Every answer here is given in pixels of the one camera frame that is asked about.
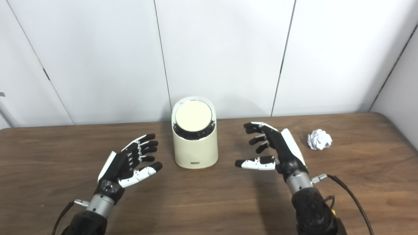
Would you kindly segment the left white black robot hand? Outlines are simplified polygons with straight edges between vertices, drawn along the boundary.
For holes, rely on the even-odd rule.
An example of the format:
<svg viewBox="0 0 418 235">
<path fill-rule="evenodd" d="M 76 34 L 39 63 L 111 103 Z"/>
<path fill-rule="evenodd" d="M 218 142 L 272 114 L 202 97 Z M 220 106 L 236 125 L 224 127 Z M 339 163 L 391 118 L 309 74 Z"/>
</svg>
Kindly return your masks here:
<svg viewBox="0 0 418 235">
<path fill-rule="evenodd" d="M 132 140 L 120 152 L 111 151 L 98 176 L 98 186 L 94 195 L 106 196 L 117 204 L 125 189 L 156 174 L 163 168 L 156 162 L 158 148 L 156 135 L 146 134 Z"/>
</svg>

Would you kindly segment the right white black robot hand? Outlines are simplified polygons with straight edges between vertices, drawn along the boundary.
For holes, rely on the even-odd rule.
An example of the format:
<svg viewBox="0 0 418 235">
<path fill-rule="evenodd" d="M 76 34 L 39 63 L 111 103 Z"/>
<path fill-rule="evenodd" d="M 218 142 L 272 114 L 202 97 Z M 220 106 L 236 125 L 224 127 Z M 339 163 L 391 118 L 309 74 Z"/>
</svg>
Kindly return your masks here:
<svg viewBox="0 0 418 235">
<path fill-rule="evenodd" d="M 243 125 L 247 134 L 260 135 L 249 140 L 249 145 L 259 144 L 255 149 L 257 154 L 268 148 L 276 150 L 276 156 L 260 156 L 253 159 L 235 161 L 235 167 L 254 170 L 276 170 L 284 180 L 294 177 L 297 173 L 309 174 L 307 166 L 291 150 L 288 130 L 279 131 L 265 122 L 248 122 Z"/>
</svg>

